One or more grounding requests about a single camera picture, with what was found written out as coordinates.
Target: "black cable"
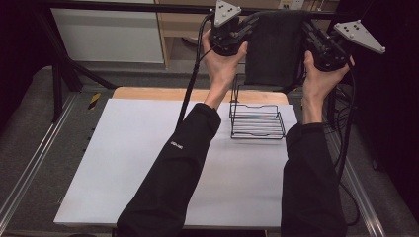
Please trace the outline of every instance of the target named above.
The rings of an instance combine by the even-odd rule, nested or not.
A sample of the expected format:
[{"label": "black cable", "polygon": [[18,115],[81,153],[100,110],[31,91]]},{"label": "black cable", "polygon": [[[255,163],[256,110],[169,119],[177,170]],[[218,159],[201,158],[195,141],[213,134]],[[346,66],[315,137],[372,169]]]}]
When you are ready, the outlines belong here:
[{"label": "black cable", "polygon": [[186,93],[185,93],[185,98],[184,98],[184,101],[182,103],[181,111],[179,112],[179,118],[178,118],[178,122],[176,124],[176,127],[178,127],[182,123],[182,121],[185,117],[186,108],[188,107],[189,101],[191,99],[192,90],[194,89],[195,81],[197,80],[197,75],[198,75],[198,72],[200,70],[200,62],[202,60],[200,58],[200,54],[201,54],[201,44],[202,44],[204,25],[206,24],[206,22],[212,16],[213,16],[213,13],[210,13],[210,14],[208,14],[204,17],[204,19],[203,19],[203,21],[201,22],[201,25],[200,25],[200,30],[198,31],[198,46],[197,46],[197,55],[196,55],[196,58],[195,58],[194,71],[192,72],[191,80],[189,81],[188,88],[187,88]]},{"label": "black cable", "polygon": [[336,94],[336,101],[345,104],[345,103],[350,103],[352,101],[352,99],[349,98],[345,98],[342,95]]},{"label": "black cable", "polygon": [[338,124],[338,129],[331,129],[332,128],[332,125],[330,123],[326,123],[324,125],[324,128],[331,129],[331,131],[327,132],[326,134],[331,134],[331,133],[335,133],[335,132],[338,132],[339,133],[339,130],[342,129],[342,128],[344,128],[346,126],[346,125],[342,125],[341,123],[342,123],[342,121],[346,121],[347,117],[348,117],[348,114],[344,114],[344,115],[341,115],[341,116],[339,115],[338,118],[335,118],[333,120],[334,123],[337,123]]},{"label": "black cable", "polygon": [[375,1],[375,0],[370,0],[369,6],[368,6],[368,7],[366,8],[366,10],[363,12],[363,15],[361,15],[361,18],[360,18],[360,19],[363,19],[363,18],[366,16],[366,14],[367,14],[367,12],[370,10],[371,6],[373,6],[374,1]]},{"label": "black cable", "polygon": [[354,226],[358,223],[358,221],[360,221],[360,216],[361,216],[360,207],[358,206],[358,202],[355,199],[354,195],[351,193],[351,191],[346,186],[344,186],[342,183],[339,183],[339,185],[348,194],[349,198],[351,198],[352,202],[355,205],[355,209],[357,211],[357,215],[355,216],[355,220],[353,220],[352,222],[346,223],[348,226]]},{"label": "black cable", "polygon": [[310,7],[310,12],[312,12],[313,11],[313,7],[314,7],[314,4],[317,2],[317,0],[315,0],[315,1],[313,1],[313,3],[311,4],[311,7]]},{"label": "black cable", "polygon": [[[341,123],[342,121],[346,121],[346,119],[347,119],[347,117],[342,117],[339,121],[336,121],[336,122],[340,122]],[[343,128],[346,127],[346,125],[341,125],[340,123],[338,125],[342,126],[341,129],[343,129]],[[333,134],[333,133],[338,133],[338,135],[340,135],[338,130],[331,130],[329,132],[325,132],[326,135],[327,134]]]},{"label": "black cable", "polygon": [[[346,128],[346,125],[344,125],[344,126],[342,127],[342,126],[341,126],[341,124],[340,124],[340,123],[338,123],[338,125],[337,125],[337,132],[338,132],[338,135],[339,135],[339,140],[340,140],[341,144],[343,143],[343,140],[344,140],[344,137],[343,137],[343,134],[342,134],[342,129],[343,129],[343,128]],[[335,167],[339,164],[339,161],[341,160],[340,158],[341,158],[341,156],[339,155],[339,156],[338,156],[338,158],[336,159],[335,163],[334,163]]]},{"label": "black cable", "polygon": [[327,5],[329,4],[329,0],[326,0],[326,3],[323,6],[323,9],[326,10]]},{"label": "black cable", "polygon": [[214,48],[216,47],[216,45],[214,45],[212,48],[210,48],[206,53],[204,53],[204,55],[200,58],[200,62],[204,59],[204,57],[207,56],[207,54],[209,54]]},{"label": "black cable", "polygon": [[342,87],[337,86],[336,89],[337,89],[338,92],[341,93],[341,95],[336,94],[337,96],[342,98],[345,102],[351,102],[352,101],[352,98],[345,92],[345,90]]},{"label": "black cable", "polygon": [[348,146],[349,146],[349,135],[351,134],[351,127],[352,127],[352,120],[354,116],[354,105],[355,105],[355,93],[356,93],[356,82],[355,82],[355,76],[354,76],[354,65],[352,64],[352,61],[350,60],[349,56],[347,57],[347,63],[349,66],[349,72],[351,73],[353,88],[352,88],[352,101],[349,105],[349,111],[348,111],[348,118],[346,121],[346,127],[345,127],[345,135],[341,141],[341,149],[339,153],[338,160],[340,161],[337,177],[339,180],[342,179],[343,175],[343,169],[345,167],[346,162],[346,155],[348,153]]}]

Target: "black controller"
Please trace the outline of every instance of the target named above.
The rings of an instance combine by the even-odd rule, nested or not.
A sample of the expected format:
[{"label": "black controller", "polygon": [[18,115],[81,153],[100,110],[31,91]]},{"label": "black controller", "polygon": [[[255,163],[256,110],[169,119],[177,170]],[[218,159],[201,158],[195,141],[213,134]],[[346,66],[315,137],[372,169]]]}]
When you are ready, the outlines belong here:
[{"label": "black controller", "polygon": [[331,36],[322,32],[311,20],[303,22],[305,41],[303,46],[311,51],[314,66],[320,71],[335,71],[345,66],[347,54],[342,47],[345,40],[336,32]]},{"label": "black controller", "polygon": [[258,17],[251,15],[239,23],[239,18],[234,17],[221,27],[217,27],[212,21],[210,31],[212,50],[222,56],[237,54],[241,44],[252,34],[258,20]]},{"label": "black controller", "polygon": [[216,2],[215,14],[211,18],[210,46],[219,55],[231,56],[238,52],[256,27],[259,17],[250,15],[240,22],[240,7],[224,1]]}]

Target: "black wire rack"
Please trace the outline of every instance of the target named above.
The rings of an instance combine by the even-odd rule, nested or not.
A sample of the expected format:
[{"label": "black wire rack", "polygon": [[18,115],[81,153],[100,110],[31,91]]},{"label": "black wire rack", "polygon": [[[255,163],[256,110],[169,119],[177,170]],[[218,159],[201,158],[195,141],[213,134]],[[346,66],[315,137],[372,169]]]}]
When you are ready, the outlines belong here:
[{"label": "black wire rack", "polygon": [[239,103],[240,85],[237,76],[231,88],[229,117],[231,138],[283,139],[286,136],[283,118],[277,105],[246,105]]}]

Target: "wooden table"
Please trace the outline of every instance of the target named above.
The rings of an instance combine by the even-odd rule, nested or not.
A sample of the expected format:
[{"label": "wooden table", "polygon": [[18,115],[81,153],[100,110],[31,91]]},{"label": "wooden table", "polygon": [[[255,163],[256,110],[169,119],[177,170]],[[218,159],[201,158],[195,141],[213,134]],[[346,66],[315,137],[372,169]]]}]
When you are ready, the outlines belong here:
[{"label": "wooden table", "polygon": [[[182,101],[186,89],[169,88],[145,88],[145,87],[120,87],[115,90],[114,99],[137,99],[159,101]],[[202,102],[207,96],[208,90],[195,89],[191,94],[191,101]],[[231,91],[227,93],[224,102],[229,102]],[[238,101],[240,103],[288,105],[287,96],[278,92],[240,91]]]}]

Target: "gray floor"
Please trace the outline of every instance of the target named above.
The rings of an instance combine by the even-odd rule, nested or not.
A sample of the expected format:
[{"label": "gray floor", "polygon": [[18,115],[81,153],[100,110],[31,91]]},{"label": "gray floor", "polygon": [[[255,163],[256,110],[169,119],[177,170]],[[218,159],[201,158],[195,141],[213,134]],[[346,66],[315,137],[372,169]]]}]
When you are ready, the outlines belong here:
[{"label": "gray floor", "polygon": [[[180,39],[175,41],[172,67],[162,65],[86,63],[109,81],[122,86],[186,87],[193,69],[194,48]],[[205,67],[196,88],[208,86]],[[102,233],[109,236],[110,229],[66,228],[53,224],[59,201],[65,192],[89,143],[89,137],[112,91],[104,90],[96,83],[83,79],[85,88],[75,95],[76,102],[61,132],[50,147],[23,196],[20,205],[7,225],[4,236],[68,236],[71,233]],[[52,118],[52,81],[50,70],[40,71],[34,78],[21,106],[11,117],[6,129],[0,134],[0,203],[7,200],[21,174],[25,171],[42,138],[48,131]],[[101,98],[95,110],[87,110],[93,95],[100,91]],[[299,92],[290,94],[289,100],[297,117],[300,117]],[[419,236],[419,227],[408,208],[398,195],[388,175],[374,171],[366,142],[354,126],[348,156],[373,204],[375,212],[387,236]],[[355,208],[346,194],[342,202],[348,221],[355,216]],[[363,221],[349,228],[350,236],[369,236]]]}]

